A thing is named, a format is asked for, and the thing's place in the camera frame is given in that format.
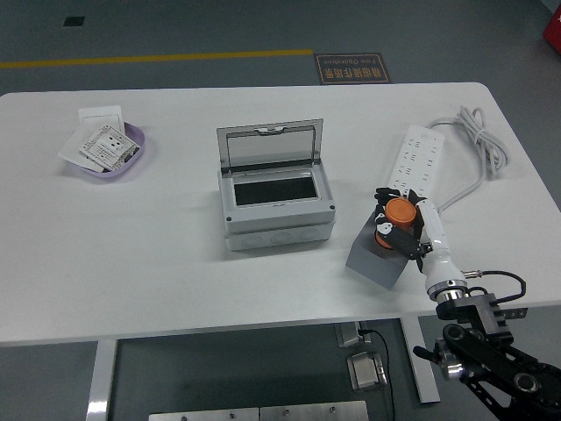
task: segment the yellow floor line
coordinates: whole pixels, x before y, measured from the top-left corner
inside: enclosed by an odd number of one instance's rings
[[[138,55],[125,57],[98,57],[91,59],[63,59],[40,61],[6,61],[0,62],[0,68],[43,68],[48,66],[82,66],[90,64],[142,63],[149,61],[185,61],[185,60],[218,60],[248,59],[255,57],[280,57],[287,55],[311,55],[313,50],[268,50],[238,51],[231,53],[199,53],[169,55]]]

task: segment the orange component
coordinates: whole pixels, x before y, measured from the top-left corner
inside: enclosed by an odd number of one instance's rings
[[[415,221],[417,214],[416,207],[407,199],[396,197],[390,200],[386,205],[386,218],[394,226],[401,228],[403,231],[409,231]],[[392,249],[392,247],[384,241],[378,232],[375,234],[376,241],[384,248]]]

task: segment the gray floor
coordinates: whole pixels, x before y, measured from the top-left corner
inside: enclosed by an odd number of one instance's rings
[[[84,26],[62,28],[66,16],[85,16]],[[0,4],[0,61],[295,48],[382,53],[395,83],[484,83],[559,206],[561,56],[542,39],[550,17],[537,0],[10,1]],[[315,84],[311,56],[0,69],[0,94]],[[532,253],[555,259],[539,245]],[[559,307],[532,309],[510,324],[515,345],[561,366],[560,322]],[[443,401],[420,405],[399,322],[371,325],[389,344],[396,419],[494,419],[439,373]],[[423,318],[422,326],[431,344],[443,323]],[[384,353],[380,342],[373,348]],[[387,390],[352,394],[346,355],[329,325],[127,340],[110,418],[364,398],[373,419],[389,419]],[[0,348],[0,419],[84,419],[94,358],[94,343]]]

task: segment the white power strip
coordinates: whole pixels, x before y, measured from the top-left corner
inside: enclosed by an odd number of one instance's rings
[[[412,189],[427,197],[444,145],[444,135],[420,125],[411,125],[405,135],[387,186],[407,195]]]

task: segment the white table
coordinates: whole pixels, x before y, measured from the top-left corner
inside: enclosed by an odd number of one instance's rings
[[[82,107],[119,104],[146,134],[120,178],[96,179],[57,153]],[[456,264],[528,281],[513,306],[561,303],[561,214],[489,91],[477,83],[18,93],[0,98],[0,344],[121,339],[434,312],[410,265],[390,289],[344,266],[387,182],[404,133],[480,106],[512,154],[443,214]],[[226,248],[217,127],[323,118],[323,162],[337,204],[328,241]],[[477,179],[453,128],[432,197]],[[485,279],[497,296],[518,285]]]

